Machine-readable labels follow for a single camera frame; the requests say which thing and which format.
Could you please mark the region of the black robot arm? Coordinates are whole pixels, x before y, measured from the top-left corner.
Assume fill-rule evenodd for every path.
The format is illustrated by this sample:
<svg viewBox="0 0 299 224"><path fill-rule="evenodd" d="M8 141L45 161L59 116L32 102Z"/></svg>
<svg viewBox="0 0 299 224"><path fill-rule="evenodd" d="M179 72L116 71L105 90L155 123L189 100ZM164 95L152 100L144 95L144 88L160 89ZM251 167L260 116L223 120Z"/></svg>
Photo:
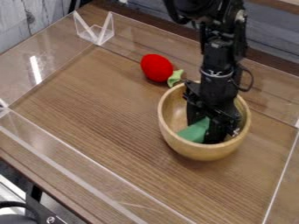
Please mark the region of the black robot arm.
<svg viewBox="0 0 299 224"><path fill-rule="evenodd" d="M163 0L169 18L179 25L199 29L200 80L187 80L183 98L187 101L187 123L204 122L203 144L217 144L239 133L241 114L235 99L243 86L240 65L248 49L244 0Z"/></svg>

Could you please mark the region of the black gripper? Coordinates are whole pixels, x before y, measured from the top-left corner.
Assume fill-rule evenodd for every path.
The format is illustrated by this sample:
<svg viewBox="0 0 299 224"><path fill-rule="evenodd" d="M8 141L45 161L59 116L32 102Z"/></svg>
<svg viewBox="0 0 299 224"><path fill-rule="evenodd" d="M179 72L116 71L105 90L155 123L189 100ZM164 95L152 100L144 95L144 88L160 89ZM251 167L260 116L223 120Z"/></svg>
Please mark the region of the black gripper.
<svg viewBox="0 0 299 224"><path fill-rule="evenodd" d="M227 136L239 134L241 115L233 102L239 93L239 75L233 69L224 72L201 69L200 81L185 80L184 86L187 123L209 121L203 142L219 144Z"/></svg>

